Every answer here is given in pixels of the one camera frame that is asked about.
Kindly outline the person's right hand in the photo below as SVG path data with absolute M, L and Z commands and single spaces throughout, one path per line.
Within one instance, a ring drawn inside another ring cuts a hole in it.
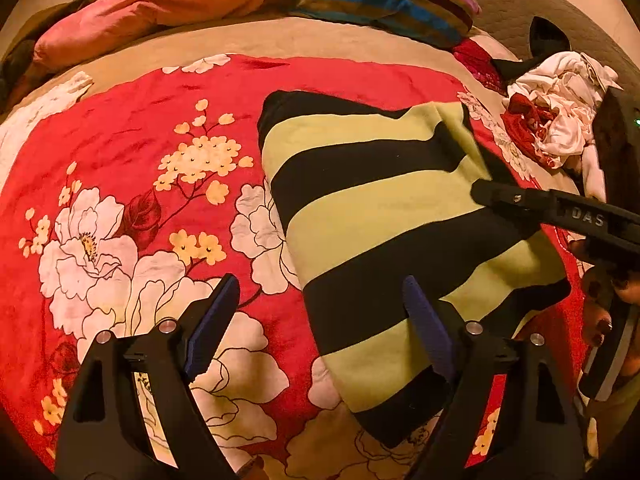
M 639 270 L 608 270 L 590 254 L 586 240 L 572 240 L 568 250 L 579 261 L 587 263 L 582 276 L 582 292 L 585 294 L 582 308 L 582 338 L 591 347 L 600 347 L 613 330 L 611 313 L 615 298 L 626 304 L 639 304 Z

